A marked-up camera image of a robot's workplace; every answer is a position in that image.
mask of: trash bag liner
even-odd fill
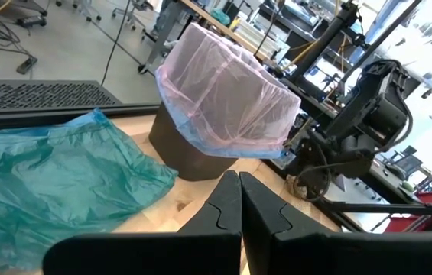
[[[196,24],[156,80],[177,130],[216,157],[279,157],[300,104],[252,53]]]
[[[56,242],[111,231],[176,176],[98,110],[65,125],[0,131],[0,270],[40,268]]]

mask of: dark gray trash can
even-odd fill
[[[184,180],[213,180],[220,177],[238,159],[212,157],[200,152],[178,132],[170,113],[161,103],[149,141],[166,165],[178,171]]]

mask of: wooden table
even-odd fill
[[[160,156],[148,141],[148,134],[153,125],[154,115],[118,118],[112,120],[114,124],[132,137],[134,142],[141,150],[150,157],[162,163]],[[322,225],[333,231],[340,231],[340,228],[329,220],[321,211],[319,211],[310,202],[293,197],[284,188],[284,181],[269,167],[257,159],[240,159],[230,167],[231,170],[248,171],[258,178],[269,189],[277,193],[281,198],[292,204],[306,215],[320,222]],[[120,225],[114,232],[175,232],[178,231],[195,213],[199,211],[210,193],[214,190],[219,179],[204,180],[199,182],[189,182],[177,178],[174,187],[170,192],[159,199],[155,204],[147,207],[129,220]],[[249,274],[248,264],[244,249],[242,250],[241,274]],[[2,275],[39,275],[36,272],[20,272],[9,270]]]
[[[231,37],[234,41],[236,41],[236,43],[244,47],[246,50],[249,50],[251,53],[254,53],[256,51],[256,48],[252,44],[237,36],[234,32],[229,30],[225,25],[219,23],[215,18],[213,18],[209,13],[207,13],[207,11],[204,11],[201,7],[193,3],[191,0],[178,0],[176,2],[171,2],[170,5],[167,7],[167,10],[169,10],[170,13],[167,15],[164,26],[161,29],[160,34],[158,35],[156,43],[154,44],[153,50],[151,50],[151,53],[146,60],[146,63],[138,67],[139,73],[146,73],[149,70],[151,64],[156,59],[156,57],[160,55],[160,52],[164,48],[164,42],[168,38],[168,35],[170,34],[173,26],[175,25],[178,15],[183,11],[184,8],[189,8],[193,12],[200,15],[202,19],[206,20],[212,26],[217,28],[221,34]],[[256,56],[260,60],[264,60],[265,58],[267,58],[262,52],[257,52]]]

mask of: blue plastic bag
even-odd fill
[[[56,242],[111,231],[176,176],[98,110],[65,125],[0,131],[0,270],[40,268]]]
[[[227,14],[224,13],[224,11],[221,11],[218,8],[214,8],[211,12],[210,12],[210,16],[214,17],[217,21],[219,21],[219,23],[227,26],[231,23],[231,19],[229,18],[229,16]]]

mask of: trash can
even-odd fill
[[[280,157],[300,99],[251,53],[191,24],[156,70],[162,100],[149,139],[186,180],[238,158]]]
[[[178,171],[184,180],[212,180],[220,177],[238,159],[207,156],[192,146],[176,129],[165,105],[161,103],[149,141],[164,163]]]

